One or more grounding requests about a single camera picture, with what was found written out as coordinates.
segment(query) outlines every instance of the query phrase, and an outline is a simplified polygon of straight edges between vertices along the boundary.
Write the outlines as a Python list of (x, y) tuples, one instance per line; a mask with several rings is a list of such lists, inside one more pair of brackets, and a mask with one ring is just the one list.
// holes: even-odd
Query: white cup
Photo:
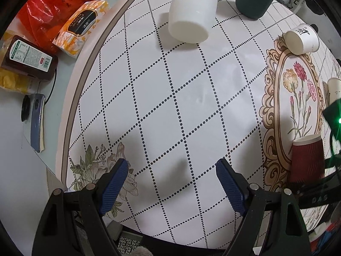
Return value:
[(172, 0), (168, 30), (172, 37), (187, 43), (200, 43), (214, 25), (218, 0)]
[(284, 40), (288, 49), (295, 55), (316, 52), (319, 48), (318, 34), (311, 26), (304, 23), (286, 32)]
[(341, 98), (341, 80), (339, 78), (330, 78), (328, 80), (329, 105), (335, 100)]

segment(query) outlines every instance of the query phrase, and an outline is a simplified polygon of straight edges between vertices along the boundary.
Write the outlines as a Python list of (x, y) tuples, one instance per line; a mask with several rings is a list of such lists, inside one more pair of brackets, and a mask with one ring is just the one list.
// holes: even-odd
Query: dotted grid pattern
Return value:
[[(135, 0), (113, 28), (81, 95), (69, 160), (84, 158), (89, 144), (103, 144), (110, 156), (122, 142), (139, 195), (127, 194), (115, 220), (170, 242), (224, 249), (241, 218), (214, 163), (225, 157), (250, 183), (265, 187), (258, 111), (266, 50), (302, 21), (277, 2), (251, 21), (235, 0), (218, 0), (209, 39), (190, 45), (168, 33), (170, 1)], [(333, 57), (323, 43), (312, 56), (321, 78), (330, 77)], [(69, 170), (68, 185), (74, 176)]]

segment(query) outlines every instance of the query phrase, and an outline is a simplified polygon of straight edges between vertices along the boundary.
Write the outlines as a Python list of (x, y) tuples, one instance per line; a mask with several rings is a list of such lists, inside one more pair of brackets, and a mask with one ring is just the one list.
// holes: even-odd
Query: product label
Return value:
[(85, 9), (79, 13), (68, 26), (67, 32), (75, 35), (84, 35), (96, 22), (97, 12), (93, 9)]
[(52, 57), (21, 40), (17, 40), (11, 47), (10, 59), (47, 72)]

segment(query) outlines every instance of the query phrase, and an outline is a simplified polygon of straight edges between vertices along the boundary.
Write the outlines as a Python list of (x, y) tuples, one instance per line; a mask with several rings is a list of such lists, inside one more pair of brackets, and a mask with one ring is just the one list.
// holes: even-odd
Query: white tablecloth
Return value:
[(224, 249), (241, 218), (214, 164), (225, 157), (275, 190), (295, 137), (320, 132), (327, 157), (323, 81), (339, 66), (322, 42), (311, 55), (289, 53), (279, 37), (302, 21), (278, 2), (253, 21), (235, 0), (219, 0), (209, 39), (193, 45), (169, 35), (170, 1), (135, 0), (108, 36), (79, 100), (67, 185), (96, 182), (125, 157), (130, 173), (109, 217), (169, 242)]

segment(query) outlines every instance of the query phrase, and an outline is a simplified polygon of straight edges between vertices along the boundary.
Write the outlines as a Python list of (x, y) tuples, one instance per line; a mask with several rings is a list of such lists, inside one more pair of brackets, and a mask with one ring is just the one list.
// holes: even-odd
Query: barcode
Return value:
[(50, 60), (51, 60), (51, 58), (50, 57), (46, 57), (46, 59), (45, 59), (45, 62), (44, 62), (44, 68), (48, 68), (48, 65), (49, 65), (49, 63), (50, 63)]

